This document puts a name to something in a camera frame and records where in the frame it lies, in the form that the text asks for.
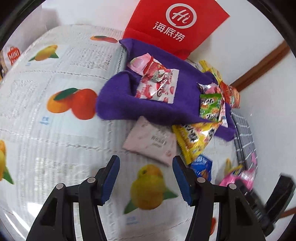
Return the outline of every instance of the purple fabric bag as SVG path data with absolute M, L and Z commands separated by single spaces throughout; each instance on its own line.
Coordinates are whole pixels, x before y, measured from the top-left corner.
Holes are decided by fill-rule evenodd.
M 200 118 L 200 90 L 197 82 L 203 85 L 217 80 L 210 73 L 202 73 L 176 56 L 135 39 L 119 41 L 128 51 L 127 63 L 133 58 L 149 53 L 168 69 L 178 69 L 179 78 L 173 104 L 135 98 L 141 76 L 128 67 L 114 75 L 102 88 L 96 103 L 96 111 L 104 120 L 137 120 L 145 116 L 155 124 L 171 126 L 209 122 Z M 228 128 L 220 126 L 216 136 L 230 141 L 234 138 L 235 126 L 230 116 L 230 106 L 226 104 Z

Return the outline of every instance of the white wall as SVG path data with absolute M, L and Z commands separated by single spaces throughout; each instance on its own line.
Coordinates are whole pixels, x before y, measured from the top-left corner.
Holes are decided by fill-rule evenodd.
M 296 59 L 290 52 L 280 63 L 241 92 L 241 113 L 251 127 L 258 155 L 254 188 L 264 202 L 281 173 L 296 181 Z M 288 209 L 296 206 L 296 195 Z M 268 237 L 276 241 L 291 220 L 277 223 Z
M 92 24 L 124 30 L 139 0 L 47 0 L 42 4 L 48 29 Z M 283 38 L 247 0 L 218 0 L 228 18 L 190 59 L 205 59 L 232 83 L 275 49 Z

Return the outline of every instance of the green snack package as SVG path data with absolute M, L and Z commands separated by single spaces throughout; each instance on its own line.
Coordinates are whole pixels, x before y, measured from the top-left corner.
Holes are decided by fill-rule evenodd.
M 200 117 L 218 122 L 221 103 L 221 94 L 200 95 Z

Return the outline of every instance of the silver screw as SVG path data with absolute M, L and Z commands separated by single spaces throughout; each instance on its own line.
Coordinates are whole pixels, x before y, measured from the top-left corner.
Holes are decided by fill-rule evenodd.
M 233 183 L 230 183 L 230 184 L 229 184 L 229 187 L 230 187 L 231 189 L 233 189 L 233 190 L 237 188 L 237 186 L 236 186 L 235 184 L 233 184 Z
M 199 183 L 204 183 L 204 182 L 205 182 L 205 179 L 204 179 L 203 177 L 199 177 L 199 178 L 197 179 L 197 181 L 198 181 Z
M 59 184 L 56 185 L 57 189 L 62 189 L 63 187 L 64 187 L 64 184 L 62 184 L 62 183 L 59 183 Z
M 96 181 L 96 179 L 94 177 L 90 177 L 89 179 L 87 179 L 88 183 L 94 183 Z

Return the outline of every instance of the white circular logo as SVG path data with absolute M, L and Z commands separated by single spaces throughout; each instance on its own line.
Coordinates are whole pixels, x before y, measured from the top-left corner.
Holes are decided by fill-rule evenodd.
M 176 3 L 166 11 L 167 21 L 175 28 L 190 28 L 197 20 L 196 11 L 187 4 Z

